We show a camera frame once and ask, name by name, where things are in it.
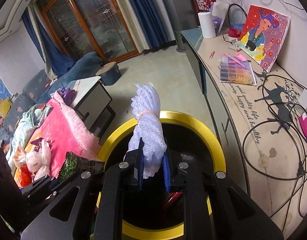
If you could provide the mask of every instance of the white mesh bag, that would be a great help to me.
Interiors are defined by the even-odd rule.
[[[138,149],[140,138],[144,142],[143,178],[154,176],[159,170],[167,145],[164,141],[163,129],[159,120],[160,99],[157,91],[150,85],[137,86],[137,95],[132,98],[132,113],[138,124],[129,141],[128,151]]]

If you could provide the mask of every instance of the blue curtain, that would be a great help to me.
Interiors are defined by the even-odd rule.
[[[22,21],[23,21],[24,26],[27,29],[29,36],[31,37],[33,43],[35,44],[37,50],[39,51],[42,59],[44,59],[38,38],[36,36],[36,33],[33,29],[33,25],[31,23],[29,12],[27,8],[22,15]],[[50,60],[51,68],[53,72],[58,77],[60,77],[66,72],[68,72],[68,70],[73,67],[73,65],[75,64],[75,61],[71,57],[60,52],[57,49],[57,47],[53,44],[51,38],[49,37],[47,31],[42,26],[41,22],[37,20],[37,23],[38,23],[38,29],[39,29],[39,32],[42,38],[42,42],[46,48],[46,51],[47,51],[47,54]]]
[[[168,42],[163,23],[152,0],[130,0],[150,48]]]

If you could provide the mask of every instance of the yellow ring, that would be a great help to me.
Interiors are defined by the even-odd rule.
[[[205,124],[190,115],[172,111],[161,111],[160,121],[162,123],[164,122],[182,125],[195,132],[195,134],[197,134],[203,140],[212,156],[214,172],[226,172],[225,157],[221,146],[215,135]],[[137,120],[133,118],[117,128],[104,142],[98,153],[98,158],[106,162],[113,149],[126,135],[134,130],[136,124]],[[100,201],[100,196],[101,194],[99,194],[97,206]],[[207,199],[207,205],[209,214],[211,214],[209,199]],[[139,240],[168,240],[182,236],[184,234],[184,224],[181,223],[180,225],[161,230],[147,230],[135,227],[123,220],[122,233]]]

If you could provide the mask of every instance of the window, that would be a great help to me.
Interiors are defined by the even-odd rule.
[[[138,53],[116,0],[38,0],[37,4],[59,47],[74,59],[91,51],[105,62]]]

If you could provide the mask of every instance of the pink blanket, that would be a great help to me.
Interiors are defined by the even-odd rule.
[[[53,110],[41,126],[41,137],[51,141],[50,176],[58,177],[66,152],[98,161],[99,139],[89,132],[75,110],[57,91],[47,105]]]

